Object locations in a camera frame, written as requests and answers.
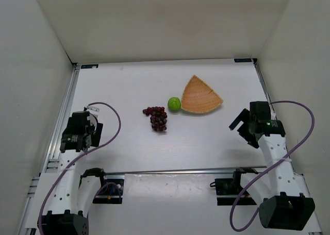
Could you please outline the dark red fake grapes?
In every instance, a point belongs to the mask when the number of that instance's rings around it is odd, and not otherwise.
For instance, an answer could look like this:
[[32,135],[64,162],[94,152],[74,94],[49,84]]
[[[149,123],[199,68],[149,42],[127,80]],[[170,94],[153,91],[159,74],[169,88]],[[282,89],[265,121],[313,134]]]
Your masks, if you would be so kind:
[[142,113],[150,118],[151,128],[155,132],[165,132],[167,130],[167,113],[164,107],[147,107]]

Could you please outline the green fake fruit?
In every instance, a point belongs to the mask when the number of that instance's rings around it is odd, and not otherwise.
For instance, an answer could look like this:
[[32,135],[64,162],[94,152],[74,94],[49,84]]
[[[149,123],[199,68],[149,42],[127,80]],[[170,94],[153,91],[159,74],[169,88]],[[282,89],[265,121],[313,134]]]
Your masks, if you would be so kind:
[[181,109],[181,102],[178,97],[171,97],[168,100],[168,109],[170,111],[176,112]]

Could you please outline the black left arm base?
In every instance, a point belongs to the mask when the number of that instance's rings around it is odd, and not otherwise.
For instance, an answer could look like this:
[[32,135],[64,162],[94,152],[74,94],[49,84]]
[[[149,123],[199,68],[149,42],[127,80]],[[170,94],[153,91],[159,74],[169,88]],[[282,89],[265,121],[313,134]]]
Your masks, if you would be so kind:
[[125,184],[124,175],[106,175],[105,182],[101,185],[101,191],[95,196],[94,204],[119,205],[123,201]]

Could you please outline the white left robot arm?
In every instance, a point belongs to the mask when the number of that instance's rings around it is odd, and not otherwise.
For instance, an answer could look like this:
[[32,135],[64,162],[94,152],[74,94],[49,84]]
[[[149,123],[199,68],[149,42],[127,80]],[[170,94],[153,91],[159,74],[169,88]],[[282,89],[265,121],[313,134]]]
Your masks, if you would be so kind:
[[59,176],[43,202],[37,226],[41,234],[88,234],[88,209],[93,192],[104,178],[100,169],[85,169],[84,159],[76,160],[100,143],[103,124],[98,122],[99,109],[74,112],[68,119],[60,141]]

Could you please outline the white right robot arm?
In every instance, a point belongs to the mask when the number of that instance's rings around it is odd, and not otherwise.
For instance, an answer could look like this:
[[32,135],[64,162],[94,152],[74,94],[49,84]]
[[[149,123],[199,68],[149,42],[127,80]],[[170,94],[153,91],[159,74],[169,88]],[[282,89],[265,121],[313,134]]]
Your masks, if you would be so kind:
[[315,116],[305,105],[298,106],[307,110],[311,125],[307,135],[291,150],[286,148],[286,132],[280,120],[271,117],[269,102],[250,102],[249,109],[243,109],[230,124],[234,130],[239,122],[238,133],[250,146],[260,148],[267,168],[259,173],[254,169],[237,170],[242,190],[234,200],[229,223],[236,232],[245,231],[252,222],[237,228],[233,222],[234,210],[241,196],[249,193],[257,204],[253,218],[259,217],[263,228],[302,231],[315,210],[315,202],[306,197],[297,184],[290,155],[311,135],[315,126]]

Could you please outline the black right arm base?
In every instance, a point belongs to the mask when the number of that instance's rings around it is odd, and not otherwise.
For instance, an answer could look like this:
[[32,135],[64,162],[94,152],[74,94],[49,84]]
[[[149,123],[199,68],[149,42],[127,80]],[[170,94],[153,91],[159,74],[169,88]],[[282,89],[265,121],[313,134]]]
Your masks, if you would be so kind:
[[258,174],[253,168],[239,167],[233,172],[231,178],[216,178],[210,183],[211,188],[215,188],[218,206],[232,206],[237,195],[243,189],[240,185],[242,174]]

